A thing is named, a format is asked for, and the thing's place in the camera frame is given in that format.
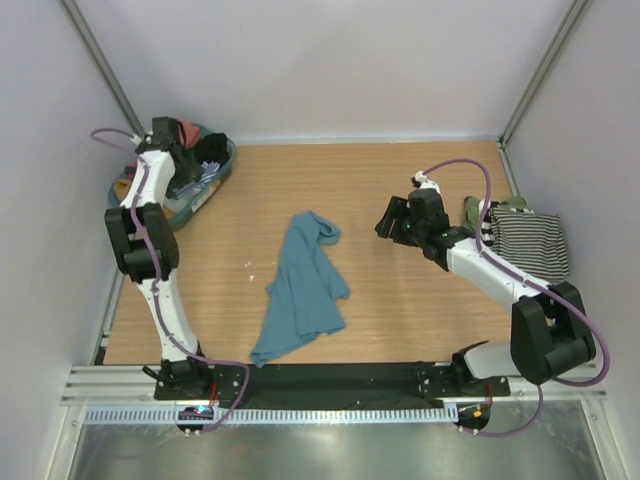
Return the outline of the thin striped black tank top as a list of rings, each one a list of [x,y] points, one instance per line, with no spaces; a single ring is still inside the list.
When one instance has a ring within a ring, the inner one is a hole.
[[[570,273],[560,217],[531,211],[493,208],[492,250],[514,266],[549,283]]]

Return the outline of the light blue garment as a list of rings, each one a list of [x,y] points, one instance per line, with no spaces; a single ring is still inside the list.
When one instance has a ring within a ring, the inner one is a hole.
[[[261,368],[346,328],[337,302],[351,290],[324,247],[335,245],[341,230],[307,211],[292,217],[280,249],[274,280],[267,286],[267,311],[251,362]]]

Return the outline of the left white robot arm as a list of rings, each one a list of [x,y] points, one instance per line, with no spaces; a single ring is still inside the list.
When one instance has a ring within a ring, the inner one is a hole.
[[[120,206],[104,220],[118,269],[129,276],[146,300],[161,344],[161,363],[201,361],[177,286],[180,253],[163,203],[176,174],[201,173],[187,156],[183,128],[171,117],[152,120],[151,133],[135,148],[136,171]]]

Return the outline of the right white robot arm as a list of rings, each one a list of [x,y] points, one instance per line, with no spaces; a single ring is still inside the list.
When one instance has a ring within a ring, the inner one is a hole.
[[[421,250],[442,270],[482,290],[510,317],[506,343],[480,342],[454,356],[452,387],[472,396],[487,378],[520,376],[534,385],[559,380],[596,356],[596,342],[585,320],[579,291],[562,282],[546,284],[480,249],[471,232],[452,226],[439,188],[416,185],[405,198],[393,196],[375,226],[376,234]]]

